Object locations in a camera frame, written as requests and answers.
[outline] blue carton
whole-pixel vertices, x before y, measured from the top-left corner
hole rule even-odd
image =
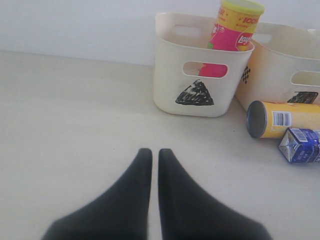
[[[288,128],[279,149],[291,164],[320,162],[320,130]]]

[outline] white table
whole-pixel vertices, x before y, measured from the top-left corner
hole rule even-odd
[[[161,148],[275,240],[319,239],[319,164],[290,165],[278,140],[251,138],[236,100],[218,118],[162,112],[152,76],[147,66],[0,53],[1,240],[39,239],[110,187],[141,147],[154,155],[150,240],[161,239]]]

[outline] barcode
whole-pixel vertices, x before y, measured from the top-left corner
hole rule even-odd
[[[291,112],[289,111],[272,111],[272,116],[272,126],[290,127],[292,125]]]
[[[299,128],[291,128],[291,131],[300,142],[308,142],[306,135]]]
[[[317,135],[318,138],[320,139],[320,130],[314,130],[314,132],[316,133],[316,135]]]

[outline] can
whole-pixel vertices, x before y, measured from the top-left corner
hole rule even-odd
[[[246,114],[254,138],[281,138],[287,128],[320,129],[320,105],[253,101]]]
[[[279,150],[291,164],[320,162],[320,130],[288,128]]]
[[[208,49],[246,51],[265,7],[249,0],[221,0],[213,26]],[[223,64],[204,63],[199,76],[222,78],[228,67]]]

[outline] yellow chip can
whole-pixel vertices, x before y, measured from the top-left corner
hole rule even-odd
[[[254,138],[282,138],[287,128],[320,129],[320,105],[254,101],[246,121]]]

